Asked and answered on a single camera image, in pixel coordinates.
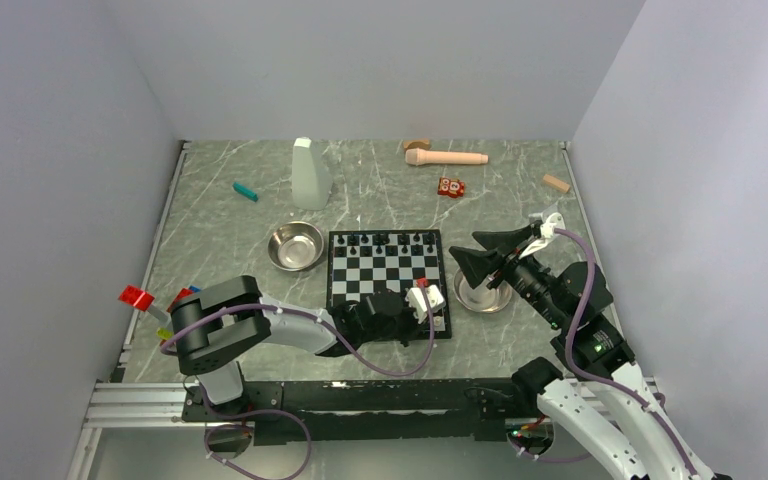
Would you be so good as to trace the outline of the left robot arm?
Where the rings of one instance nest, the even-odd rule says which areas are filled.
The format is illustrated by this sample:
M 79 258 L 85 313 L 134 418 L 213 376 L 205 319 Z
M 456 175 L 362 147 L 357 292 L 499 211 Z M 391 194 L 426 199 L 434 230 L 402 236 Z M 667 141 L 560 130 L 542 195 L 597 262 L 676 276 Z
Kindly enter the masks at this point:
M 404 293 L 385 290 L 329 309 L 308 309 L 263 294 L 254 277 L 243 275 L 176 300 L 170 311 L 173 334 L 160 350 L 176 357 L 183 375 L 198 379 L 218 417 L 232 420 L 248 402 L 237 359 L 255 346 L 359 358 L 367 343 L 407 345 L 423 330 L 433 333 L 434 317 L 445 305 L 441 289 L 420 279 Z

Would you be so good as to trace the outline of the steel bowl with chess pieces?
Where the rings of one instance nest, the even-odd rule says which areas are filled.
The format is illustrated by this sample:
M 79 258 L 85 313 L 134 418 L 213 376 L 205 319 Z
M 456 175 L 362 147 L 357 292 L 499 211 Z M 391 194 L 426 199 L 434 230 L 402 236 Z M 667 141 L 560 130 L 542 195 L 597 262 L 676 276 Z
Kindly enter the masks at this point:
M 454 274 L 453 280 L 457 300 L 467 310 L 473 312 L 483 314 L 500 312 L 513 297 L 513 290 L 506 283 L 502 283 L 497 288 L 488 288 L 485 285 L 472 288 L 461 270 Z

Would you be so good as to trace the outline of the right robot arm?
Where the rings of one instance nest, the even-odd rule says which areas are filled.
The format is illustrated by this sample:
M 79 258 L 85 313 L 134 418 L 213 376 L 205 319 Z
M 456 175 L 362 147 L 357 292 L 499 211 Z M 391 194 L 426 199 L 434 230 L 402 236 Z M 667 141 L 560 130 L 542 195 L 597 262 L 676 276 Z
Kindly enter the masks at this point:
M 508 285 L 557 331 L 570 373 L 536 358 L 511 377 L 524 415 L 559 424 L 614 479 L 717 479 L 681 437 L 629 343 L 605 317 L 613 302 L 590 244 L 552 213 L 507 232 L 473 235 L 478 249 L 449 252 L 470 287 Z

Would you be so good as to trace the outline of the black and white chessboard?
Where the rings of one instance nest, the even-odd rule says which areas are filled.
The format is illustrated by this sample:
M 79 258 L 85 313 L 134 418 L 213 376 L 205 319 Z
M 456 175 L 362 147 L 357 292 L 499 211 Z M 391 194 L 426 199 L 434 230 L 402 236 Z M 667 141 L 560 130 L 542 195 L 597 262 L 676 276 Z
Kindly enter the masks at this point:
M 391 290 L 404 292 L 424 279 L 447 294 L 442 233 L 438 229 L 344 230 L 328 234 L 327 310 L 344 301 Z M 435 337 L 452 336 L 446 305 L 435 318 Z

